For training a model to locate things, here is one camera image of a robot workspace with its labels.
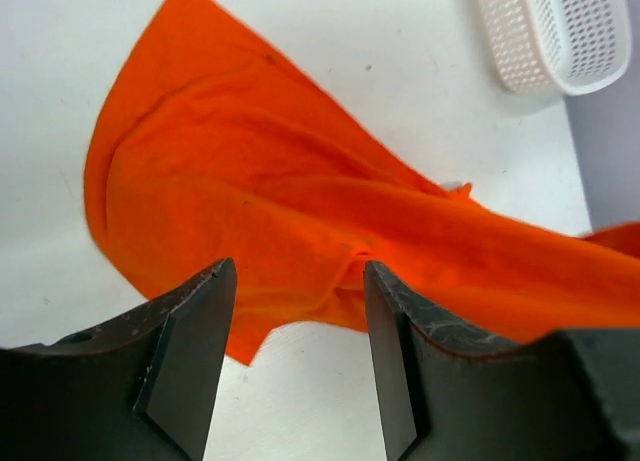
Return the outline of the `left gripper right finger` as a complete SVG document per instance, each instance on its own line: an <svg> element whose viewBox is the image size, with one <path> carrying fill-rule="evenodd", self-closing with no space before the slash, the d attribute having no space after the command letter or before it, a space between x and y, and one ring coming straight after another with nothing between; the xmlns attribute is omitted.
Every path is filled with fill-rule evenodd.
<svg viewBox="0 0 640 461"><path fill-rule="evenodd" d="M390 460L635 460L639 333L556 331L527 344L422 297L384 264L364 271Z"/></svg>

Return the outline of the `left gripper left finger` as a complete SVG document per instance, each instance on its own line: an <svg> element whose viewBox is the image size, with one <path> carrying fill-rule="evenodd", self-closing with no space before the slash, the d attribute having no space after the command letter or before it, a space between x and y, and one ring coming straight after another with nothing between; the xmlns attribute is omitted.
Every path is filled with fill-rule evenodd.
<svg viewBox="0 0 640 461"><path fill-rule="evenodd" d="M223 259L54 344L3 350L2 458L202 459L236 286Z"/></svg>

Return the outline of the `orange t shirt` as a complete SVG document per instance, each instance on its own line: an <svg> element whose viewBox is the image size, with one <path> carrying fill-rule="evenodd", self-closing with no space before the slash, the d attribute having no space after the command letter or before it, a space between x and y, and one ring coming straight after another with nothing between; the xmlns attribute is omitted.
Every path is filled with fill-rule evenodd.
<svg viewBox="0 0 640 461"><path fill-rule="evenodd" d="M156 298L220 258L238 288L227 354L274 329L365 331L363 271L528 342L639 323L639 227L574 238L441 187L213 0L165 0L97 119L84 172L99 249Z"/></svg>

